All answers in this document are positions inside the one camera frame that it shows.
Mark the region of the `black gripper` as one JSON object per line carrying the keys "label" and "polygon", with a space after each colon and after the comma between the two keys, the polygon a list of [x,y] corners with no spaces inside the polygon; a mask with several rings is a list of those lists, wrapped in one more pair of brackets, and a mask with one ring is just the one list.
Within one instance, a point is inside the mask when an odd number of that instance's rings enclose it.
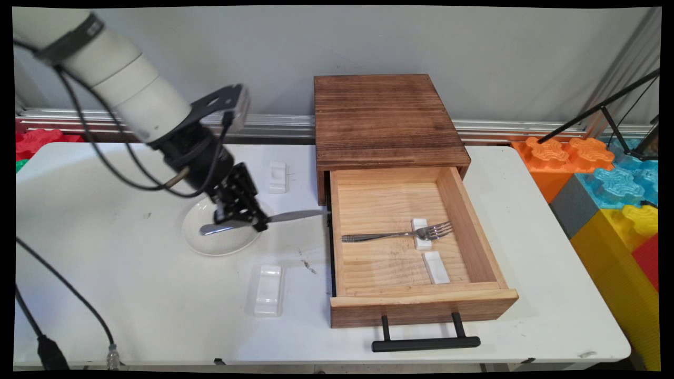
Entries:
{"label": "black gripper", "polygon": [[157,149],[176,172],[189,169],[185,180],[195,191],[205,185],[204,192],[213,193],[214,223],[238,221],[257,232],[267,230],[268,216],[256,199],[258,191],[245,163],[234,165],[233,156],[209,128],[190,123],[161,137]]}

